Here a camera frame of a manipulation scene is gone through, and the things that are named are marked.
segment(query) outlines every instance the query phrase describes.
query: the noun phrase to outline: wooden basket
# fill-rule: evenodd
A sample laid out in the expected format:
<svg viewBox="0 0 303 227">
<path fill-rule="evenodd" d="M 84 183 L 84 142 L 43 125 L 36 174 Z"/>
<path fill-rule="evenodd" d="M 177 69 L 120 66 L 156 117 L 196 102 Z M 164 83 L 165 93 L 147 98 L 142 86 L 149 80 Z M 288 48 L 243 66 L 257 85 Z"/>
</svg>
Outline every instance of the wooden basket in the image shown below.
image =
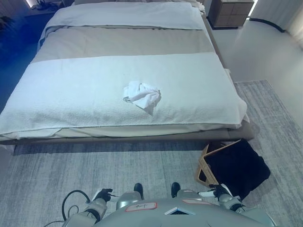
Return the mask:
<svg viewBox="0 0 303 227">
<path fill-rule="evenodd" d="M 215 150 L 211 150 L 210 149 L 210 144 L 208 144 L 203 150 L 202 150 L 202 155 L 199 158 L 199 165 L 195 174 L 195 180 L 207 187 L 209 187 L 210 184 L 219 184 L 219 182 L 217 181 L 216 177 L 214 176 L 210 166 L 207 164 L 207 162 L 205 161 L 205 157 L 210 156 L 210 155 L 214 155 L 215 153 L 219 152 L 220 150 L 223 150 L 226 147 L 229 147 L 237 142 L 239 142 L 240 140 L 228 144 L 226 146 L 217 148 Z"/>
</svg>

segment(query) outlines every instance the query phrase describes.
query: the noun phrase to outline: black cloth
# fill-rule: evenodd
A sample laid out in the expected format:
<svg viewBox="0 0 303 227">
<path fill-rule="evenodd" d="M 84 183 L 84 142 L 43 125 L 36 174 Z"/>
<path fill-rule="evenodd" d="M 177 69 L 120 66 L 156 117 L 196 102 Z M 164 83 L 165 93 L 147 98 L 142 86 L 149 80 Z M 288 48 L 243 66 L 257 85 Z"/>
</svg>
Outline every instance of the black cloth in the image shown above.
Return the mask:
<svg viewBox="0 0 303 227">
<path fill-rule="evenodd" d="M 263 158 L 244 139 L 205 157 L 205 161 L 217 181 L 242 200 L 270 176 Z"/>
</svg>

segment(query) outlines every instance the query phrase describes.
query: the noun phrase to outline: label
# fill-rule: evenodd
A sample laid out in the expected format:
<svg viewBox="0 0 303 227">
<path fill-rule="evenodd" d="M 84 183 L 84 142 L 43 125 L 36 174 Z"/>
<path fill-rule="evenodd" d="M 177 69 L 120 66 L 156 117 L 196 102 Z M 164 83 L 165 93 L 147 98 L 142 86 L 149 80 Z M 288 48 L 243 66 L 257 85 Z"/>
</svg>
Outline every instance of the label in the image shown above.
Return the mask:
<svg viewBox="0 0 303 227">
<path fill-rule="evenodd" d="M 147 202 L 147 203 L 140 203 L 136 205 L 129 206 L 126 208 L 126 212 L 131 212 L 131 211 L 139 211 L 139 210 L 153 210 L 158 207 L 156 202 Z"/>
<path fill-rule="evenodd" d="M 211 205 L 211 203 L 200 201 L 200 200 L 182 200 L 184 203 L 188 204 L 204 204 L 204 205 Z"/>
</svg>

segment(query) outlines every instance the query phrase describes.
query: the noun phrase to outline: gray carpet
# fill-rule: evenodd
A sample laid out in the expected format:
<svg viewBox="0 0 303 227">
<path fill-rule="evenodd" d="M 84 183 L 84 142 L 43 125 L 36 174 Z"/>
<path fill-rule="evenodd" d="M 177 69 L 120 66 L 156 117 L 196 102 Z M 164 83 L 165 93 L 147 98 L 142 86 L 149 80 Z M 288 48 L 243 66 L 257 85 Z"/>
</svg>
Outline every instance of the gray carpet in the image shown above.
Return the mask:
<svg viewBox="0 0 303 227">
<path fill-rule="evenodd" d="M 267 81 L 240 82 L 236 88 L 249 104 L 256 135 L 250 143 L 272 172 L 243 202 L 263 208 L 279 225 L 301 227 L 303 132 Z M 121 195 L 141 182 L 145 198 L 169 197 L 171 183 L 178 181 L 182 188 L 206 190 L 193 178 L 203 146 L 200 141 L 18 146 L 0 185 L 0 226 L 41 227 L 60 220 L 61 202 L 74 189 L 92 197 L 98 188 L 113 188 Z M 84 201 L 73 195 L 66 206 Z M 109 203 L 107 214 L 114 209 Z"/>
</svg>

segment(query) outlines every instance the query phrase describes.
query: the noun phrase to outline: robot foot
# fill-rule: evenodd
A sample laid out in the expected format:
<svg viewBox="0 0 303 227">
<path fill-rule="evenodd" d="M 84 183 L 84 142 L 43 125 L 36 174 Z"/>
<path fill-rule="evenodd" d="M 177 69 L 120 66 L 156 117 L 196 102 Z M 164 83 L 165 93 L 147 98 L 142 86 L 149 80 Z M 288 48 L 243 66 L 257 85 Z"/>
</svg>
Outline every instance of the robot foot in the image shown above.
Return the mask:
<svg viewBox="0 0 303 227">
<path fill-rule="evenodd" d="M 143 197 L 143 186 L 142 186 L 142 184 L 136 183 L 136 184 L 134 185 L 134 191 L 135 191 L 135 192 L 139 192 L 140 195 L 141 195 L 141 199 L 144 200 L 144 197 Z"/>
<path fill-rule="evenodd" d="M 178 191 L 180 191 L 181 187 L 180 184 L 177 182 L 172 183 L 171 185 L 171 196 L 175 198 L 177 196 Z"/>
</svg>

